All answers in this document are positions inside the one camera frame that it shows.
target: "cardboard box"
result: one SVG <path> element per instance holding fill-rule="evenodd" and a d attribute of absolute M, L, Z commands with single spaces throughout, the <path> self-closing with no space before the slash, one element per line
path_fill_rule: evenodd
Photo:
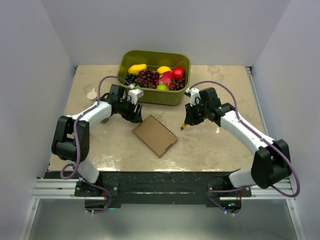
<path fill-rule="evenodd" d="M 132 132 L 161 158 L 178 141 L 178 138 L 152 115 Z"/>

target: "table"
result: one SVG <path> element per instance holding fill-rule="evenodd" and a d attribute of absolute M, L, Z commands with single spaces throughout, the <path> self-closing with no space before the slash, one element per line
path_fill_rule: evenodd
<path fill-rule="evenodd" d="M 87 99 L 87 93 L 99 81 L 109 75 L 117 74 L 118 65 L 79 65 L 65 108 L 65 115 L 74 115 L 90 107 L 94 102 Z M 230 65 L 192 65 L 190 85 L 213 80 L 227 86 L 235 95 L 241 115 L 260 131 L 263 131 L 250 81 L 244 66 Z M 115 79 L 107 79 L 101 93 L 109 91 Z M 221 103 L 232 98 L 221 87 L 209 83 L 199 89 L 216 88 Z M 253 156 L 232 134 L 219 128 L 208 120 L 197 126 L 188 126 L 181 131 L 184 122 L 185 97 L 179 106 L 165 106 L 143 103 L 142 119 L 153 115 L 177 137 L 178 142 L 162 157 L 158 158 L 132 130 L 136 124 L 113 115 L 105 124 L 99 123 L 90 133 L 89 158 L 99 171 L 233 171 L 249 168 Z M 59 171 L 66 164 L 53 156 L 49 171 Z"/>

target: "plastic bin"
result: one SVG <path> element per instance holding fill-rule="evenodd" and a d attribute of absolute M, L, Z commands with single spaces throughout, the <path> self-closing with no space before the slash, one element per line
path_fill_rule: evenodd
<path fill-rule="evenodd" d="M 168 66 L 171 69 L 181 67 L 185 75 L 185 87 L 181 90 L 171 91 L 142 88 L 144 95 L 139 98 L 140 103 L 177 106 L 182 102 L 184 92 L 190 82 L 191 64 L 187 56 L 170 52 L 132 50 L 123 56 L 117 76 L 124 79 L 128 74 L 128 69 L 135 64 L 146 64 L 148 69 L 153 71 L 157 71 L 161 66 Z M 120 80 L 118 80 L 118 83 L 121 86 L 127 87 Z"/>

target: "yellow fruit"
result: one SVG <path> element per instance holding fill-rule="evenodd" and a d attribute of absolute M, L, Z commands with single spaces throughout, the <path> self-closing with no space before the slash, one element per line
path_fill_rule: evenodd
<path fill-rule="evenodd" d="M 168 71 L 171 72 L 171 69 L 170 69 L 170 67 L 168 67 L 168 66 L 161 66 L 161 67 L 159 67 L 156 71 L 157 71 L 158 73 L 160 73 L 160 74 L 163 74 L 163 73 L 168 72 Z"/>
<path fill-rule="evenodd" d="M 139 75 L 139 71 L 147 69 L 147 64 L 135 64 L 128 69 L 129 74 Z"/>
<path fill-rule="evenodd" d="M 156 89 L 158 90 L 169 90 L 169 88 L 164 84 L 159 84 Z"/>

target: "white backdrop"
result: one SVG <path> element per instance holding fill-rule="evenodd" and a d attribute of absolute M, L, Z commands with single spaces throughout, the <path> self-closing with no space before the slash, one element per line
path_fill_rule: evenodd
<path fill-rule="evenodd" d="M 0 239 L 16 240 L 73 80 L 39 0 L 0 1 Z"/>
<path fill-rule="evenodd" d="M 319 239 L 320 1 L 292 0 L 253 67 L 269 133 L 285 139 L 301 181 L 309 240 Z"/>
<path fill-rule="evenodd" d="M 76 64 L 119 64 L 132 49 L 193 64 L 252 66 L 290 0 L 41 0 Z"/>

